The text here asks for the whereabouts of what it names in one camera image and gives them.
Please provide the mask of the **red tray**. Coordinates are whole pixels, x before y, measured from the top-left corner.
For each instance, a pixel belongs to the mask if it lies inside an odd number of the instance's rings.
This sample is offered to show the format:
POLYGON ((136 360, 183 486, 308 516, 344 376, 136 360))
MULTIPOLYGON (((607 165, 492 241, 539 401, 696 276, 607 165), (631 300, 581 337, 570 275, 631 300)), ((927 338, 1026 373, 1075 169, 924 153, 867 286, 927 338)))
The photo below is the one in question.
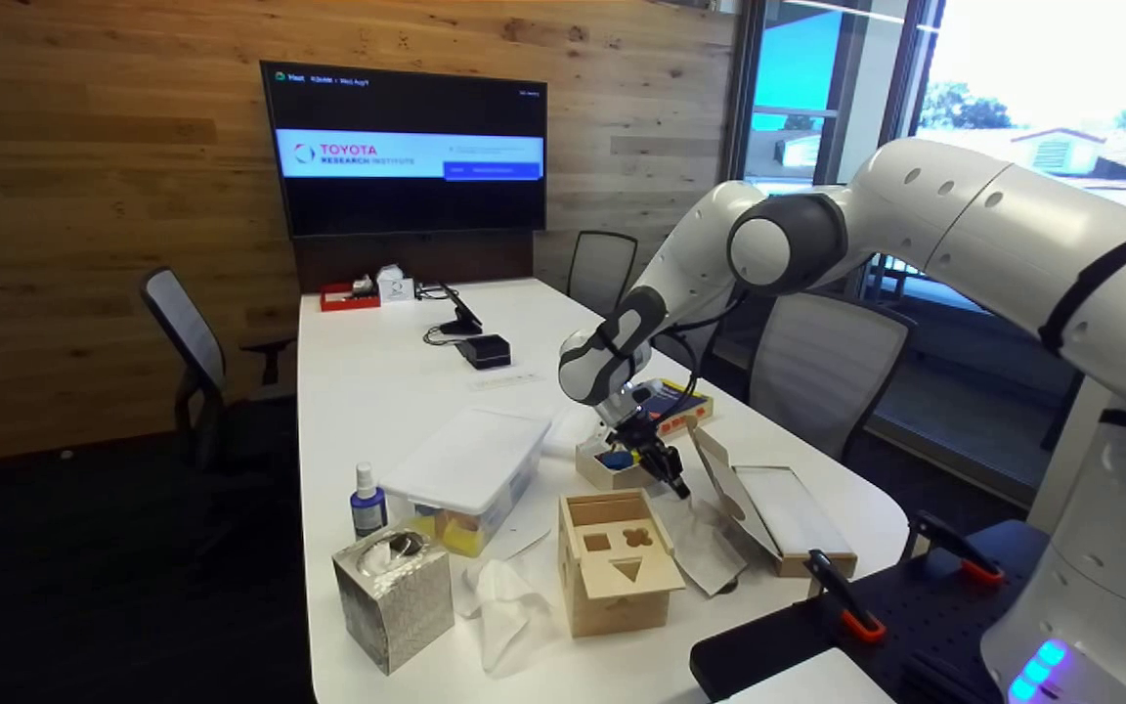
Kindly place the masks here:
POLYGON ((381 306, 379 289, 375 280, 363 278, 349 284, 322 286, 319 289, 319 309, 322 312, 352 311, 381 306))

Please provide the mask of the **clear plastic bin white lid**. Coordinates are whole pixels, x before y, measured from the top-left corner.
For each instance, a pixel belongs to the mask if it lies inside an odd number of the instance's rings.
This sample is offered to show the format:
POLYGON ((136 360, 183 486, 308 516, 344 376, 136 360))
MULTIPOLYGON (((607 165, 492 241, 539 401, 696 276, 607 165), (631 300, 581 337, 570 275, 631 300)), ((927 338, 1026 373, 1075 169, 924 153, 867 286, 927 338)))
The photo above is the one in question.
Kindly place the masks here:
POLYGON ((477 558, 535 484, 546 418, 465 409, 379 482, 402 522, 455 555, 477 558))

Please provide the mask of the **wall monitor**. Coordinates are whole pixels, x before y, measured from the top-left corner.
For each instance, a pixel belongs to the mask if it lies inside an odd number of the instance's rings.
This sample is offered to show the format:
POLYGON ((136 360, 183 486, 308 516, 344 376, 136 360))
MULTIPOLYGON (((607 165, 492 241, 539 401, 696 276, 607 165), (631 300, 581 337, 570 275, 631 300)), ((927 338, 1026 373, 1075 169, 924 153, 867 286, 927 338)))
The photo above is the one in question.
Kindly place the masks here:
POLYGON ((548 84, 263 60, 287 234, 540 231, 548 84))

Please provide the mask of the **small open wooden box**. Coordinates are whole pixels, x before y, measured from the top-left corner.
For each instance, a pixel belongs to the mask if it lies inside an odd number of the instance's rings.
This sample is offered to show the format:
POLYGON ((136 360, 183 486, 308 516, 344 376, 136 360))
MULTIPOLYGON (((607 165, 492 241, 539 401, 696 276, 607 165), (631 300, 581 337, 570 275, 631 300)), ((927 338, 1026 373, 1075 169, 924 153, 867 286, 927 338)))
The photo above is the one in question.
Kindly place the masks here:
POLYGON ((575 447, 577 472, 586 478, 586 481, 599 491, 620 491, 631 489, 647 489, 656 485, 656 478, 649 475, 647 471, 638 462, 634 467, 622 472, 611 472, 607 467, 600 466, 595 460, 595 455, 606 451, 624 451, 622 446, 604 442, 604 436, 586 438, 575 447))

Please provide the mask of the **silver tissue box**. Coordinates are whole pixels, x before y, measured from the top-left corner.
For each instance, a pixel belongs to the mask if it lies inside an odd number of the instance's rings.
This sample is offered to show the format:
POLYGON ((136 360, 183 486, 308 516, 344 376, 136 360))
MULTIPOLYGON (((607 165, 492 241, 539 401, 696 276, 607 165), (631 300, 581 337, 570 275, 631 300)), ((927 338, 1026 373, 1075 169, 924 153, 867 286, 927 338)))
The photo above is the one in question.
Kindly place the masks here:
POLYGON ((345 629, 390 676, 455 624, 450 553, 411 527, 383 527, 332 554, 345 629))

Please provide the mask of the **window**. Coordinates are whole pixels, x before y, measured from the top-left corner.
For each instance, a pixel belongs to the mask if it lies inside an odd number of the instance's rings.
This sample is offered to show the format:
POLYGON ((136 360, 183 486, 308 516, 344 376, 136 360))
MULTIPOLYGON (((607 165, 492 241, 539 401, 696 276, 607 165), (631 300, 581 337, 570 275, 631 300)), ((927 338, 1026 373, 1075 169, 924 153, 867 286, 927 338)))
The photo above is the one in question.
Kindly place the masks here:
MULTIPOLYGON (((768 195, 844 184, 924 139, 1126 208, 1126 0, 763 0, 736 173, 768 195)), ((872 419, 892 444, 1028 501, 1082 377, 890 253, 839 283, 915 321, 872 419)))

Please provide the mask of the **grey napkin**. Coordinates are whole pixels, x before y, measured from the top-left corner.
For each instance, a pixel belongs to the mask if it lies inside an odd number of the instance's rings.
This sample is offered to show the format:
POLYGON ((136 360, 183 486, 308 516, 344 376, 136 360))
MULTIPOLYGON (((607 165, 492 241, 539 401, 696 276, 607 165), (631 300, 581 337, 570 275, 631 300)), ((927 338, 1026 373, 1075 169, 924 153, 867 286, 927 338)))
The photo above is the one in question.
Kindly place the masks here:
POLYGON ((725 516, 700 498, 663 494, 656 500, 667 534, 673 544, 676 565, 707 597, 736 592, 747 558, 725 535, 725 516))

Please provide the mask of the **white board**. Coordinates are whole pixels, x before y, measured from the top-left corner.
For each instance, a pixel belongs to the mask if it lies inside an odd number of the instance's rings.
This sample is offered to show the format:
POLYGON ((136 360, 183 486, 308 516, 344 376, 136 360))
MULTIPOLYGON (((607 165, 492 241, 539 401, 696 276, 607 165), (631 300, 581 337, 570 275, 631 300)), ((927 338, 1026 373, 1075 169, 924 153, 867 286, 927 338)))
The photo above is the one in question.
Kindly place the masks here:
POLYGON ((830 649, 718 704, 895 704, 854 660, 830 649))

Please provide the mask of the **office chair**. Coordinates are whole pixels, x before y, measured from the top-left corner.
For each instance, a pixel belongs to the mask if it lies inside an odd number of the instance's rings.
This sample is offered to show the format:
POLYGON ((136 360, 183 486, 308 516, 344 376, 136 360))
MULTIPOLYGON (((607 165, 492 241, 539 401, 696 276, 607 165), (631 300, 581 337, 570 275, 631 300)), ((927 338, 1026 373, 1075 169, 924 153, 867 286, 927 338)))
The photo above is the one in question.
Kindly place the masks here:
POLYGON ((747 406, 844 462, 913 333, 911 318, 863 300, 778 297, 748 371, 747 406))
POLYGON ((634 237, 581 229, 568 271, 568 297, 595 315, 609 315, 628 286, 637 251, 638 240, 634 237))
POLYGON ((277 333, 239 344, 238 351, 262 357, 262 373, 249 396, 231 401, 227 356, 175 269, 148 271, 138 294, 182 360, 171 417, 184 463, 197 471, 232 472, 295 452, 296 391, 282 382, 282 355, 298 337, 277 333))

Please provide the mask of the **wooden box with open lid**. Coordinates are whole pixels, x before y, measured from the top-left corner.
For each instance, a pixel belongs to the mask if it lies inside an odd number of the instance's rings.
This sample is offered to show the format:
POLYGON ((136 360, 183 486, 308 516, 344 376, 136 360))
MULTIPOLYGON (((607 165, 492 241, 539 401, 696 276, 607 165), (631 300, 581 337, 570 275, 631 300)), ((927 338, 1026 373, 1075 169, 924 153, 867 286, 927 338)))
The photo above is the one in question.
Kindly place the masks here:
POLYGON ((696 424, 688 433, 711 476, 720 513, 770 556, 779 578, 807 579, 812 550, 825 553, 844 578, 854 578, 857 553, 790 467, 734 466, 729 451, 708 433, 696 424))

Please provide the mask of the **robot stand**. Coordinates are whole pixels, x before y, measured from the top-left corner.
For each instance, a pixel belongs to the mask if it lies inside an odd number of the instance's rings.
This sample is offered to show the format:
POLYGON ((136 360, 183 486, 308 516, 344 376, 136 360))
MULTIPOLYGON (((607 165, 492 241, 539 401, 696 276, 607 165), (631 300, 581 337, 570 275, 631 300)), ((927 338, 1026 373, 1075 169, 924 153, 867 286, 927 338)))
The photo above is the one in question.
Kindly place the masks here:
POLYGON ((839 649, 895 704, 1001 704, 1004 696, 984 667, 981 638, 1024 592, 1049 535, 1009 520, 966 538, 1006 571, 1006 583, 975 583, 962 574, 958 558, 933 549, 850 581, 858 600, 888 629, 881 644, 851 638, 839 603, 824 592, 701 638, 689 659, 694 679, 708 699, 727 699, 839 649))

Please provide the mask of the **wooden shape sorter box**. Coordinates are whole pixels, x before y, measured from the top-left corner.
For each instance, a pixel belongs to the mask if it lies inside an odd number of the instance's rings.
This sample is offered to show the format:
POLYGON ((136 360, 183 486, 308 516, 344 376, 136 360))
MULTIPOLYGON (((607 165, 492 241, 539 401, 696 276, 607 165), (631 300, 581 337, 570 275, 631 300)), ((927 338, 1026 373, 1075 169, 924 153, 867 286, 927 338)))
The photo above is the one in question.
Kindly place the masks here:
POLYGON ((664 627, 671 597, 685 589, 643 489, 560 498, 558 579, 572 638, 664 627))

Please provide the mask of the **white napkin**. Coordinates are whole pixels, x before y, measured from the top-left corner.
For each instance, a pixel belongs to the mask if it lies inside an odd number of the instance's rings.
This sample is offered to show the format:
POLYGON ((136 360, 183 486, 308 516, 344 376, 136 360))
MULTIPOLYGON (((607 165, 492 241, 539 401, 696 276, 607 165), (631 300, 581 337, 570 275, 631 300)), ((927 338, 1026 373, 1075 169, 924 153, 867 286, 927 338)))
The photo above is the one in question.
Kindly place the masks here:
POLYGON ((549 601, 504 561, 465 565, 455 611, 474 629, 482 669, 493 679, 522 672, 562 638, 549 601))

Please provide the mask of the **colourful flat box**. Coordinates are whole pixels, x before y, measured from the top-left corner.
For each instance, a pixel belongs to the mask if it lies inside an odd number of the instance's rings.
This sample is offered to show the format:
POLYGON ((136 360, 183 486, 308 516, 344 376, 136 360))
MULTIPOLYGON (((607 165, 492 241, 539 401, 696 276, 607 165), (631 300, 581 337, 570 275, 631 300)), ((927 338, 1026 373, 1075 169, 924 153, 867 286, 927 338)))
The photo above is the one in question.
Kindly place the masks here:
POLYGON ((649 378, 640 386, 647 389, 647 396, 638 402, 640 409, 656 424, 656 435, 661 438, 683 433, 690 419, 705 424, 715 415, 714 398, 697 391, 685 395, 685 386, 669 378, 649 378))

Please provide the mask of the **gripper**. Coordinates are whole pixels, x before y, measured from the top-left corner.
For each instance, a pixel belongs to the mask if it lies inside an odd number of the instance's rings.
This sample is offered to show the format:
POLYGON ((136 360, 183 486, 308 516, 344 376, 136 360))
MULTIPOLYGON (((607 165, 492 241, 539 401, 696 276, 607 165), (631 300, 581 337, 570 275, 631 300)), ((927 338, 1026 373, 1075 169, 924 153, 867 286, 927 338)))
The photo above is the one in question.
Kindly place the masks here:
POLYGON ((665 415, 638 407, 638 410, 620 424, 613 426, 613 445, 631 451, 643 462, 649 475, 662 484, 670 485, 677 498, 691 498, 691 489, 683 480, 683 464, 679 451, 663 442, 660 433, 665 415))

